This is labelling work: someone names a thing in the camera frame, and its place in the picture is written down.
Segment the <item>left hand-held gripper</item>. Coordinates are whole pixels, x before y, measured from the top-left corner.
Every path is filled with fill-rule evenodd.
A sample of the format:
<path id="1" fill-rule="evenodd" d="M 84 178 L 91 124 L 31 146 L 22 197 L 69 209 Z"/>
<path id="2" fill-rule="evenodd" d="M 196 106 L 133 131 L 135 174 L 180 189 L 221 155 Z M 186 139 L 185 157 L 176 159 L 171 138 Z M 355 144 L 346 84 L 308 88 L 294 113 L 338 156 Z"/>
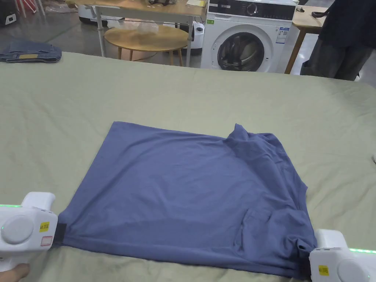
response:
<path id="1" fill-rule="evenodd" d="M 51 210 L 55 195 L 30 192 L 20 205 L 0 205 L 0 270 L 28 264 L 54 245 L 62 244 L 66 224 Z"/>

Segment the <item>person's left hand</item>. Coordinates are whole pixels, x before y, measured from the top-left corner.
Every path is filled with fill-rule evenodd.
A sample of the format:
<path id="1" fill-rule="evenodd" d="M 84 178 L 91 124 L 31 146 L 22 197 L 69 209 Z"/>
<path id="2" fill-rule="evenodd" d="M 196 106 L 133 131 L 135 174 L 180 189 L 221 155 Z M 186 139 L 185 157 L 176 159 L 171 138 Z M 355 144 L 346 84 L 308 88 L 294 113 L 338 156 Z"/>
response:
<path id="1" fill-rule="evenodd" d="M 19 282 L 28 276 L 30 272 L 29 264 L 19 264 L 11 270 L 0 272 L 1 282 Z"/>

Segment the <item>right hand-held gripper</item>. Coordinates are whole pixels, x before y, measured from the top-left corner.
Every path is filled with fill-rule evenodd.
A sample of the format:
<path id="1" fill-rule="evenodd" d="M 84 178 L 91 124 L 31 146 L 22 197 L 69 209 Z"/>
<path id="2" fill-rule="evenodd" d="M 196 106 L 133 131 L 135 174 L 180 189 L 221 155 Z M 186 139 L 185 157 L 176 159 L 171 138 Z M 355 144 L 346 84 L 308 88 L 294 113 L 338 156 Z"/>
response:
<path id="1" fill-rule="evenodd" d="M 306 243 L 299 241 L 305 282 L 374 282 L 376 252 L 348 247 L 337 230 L 317 229 Z"/>

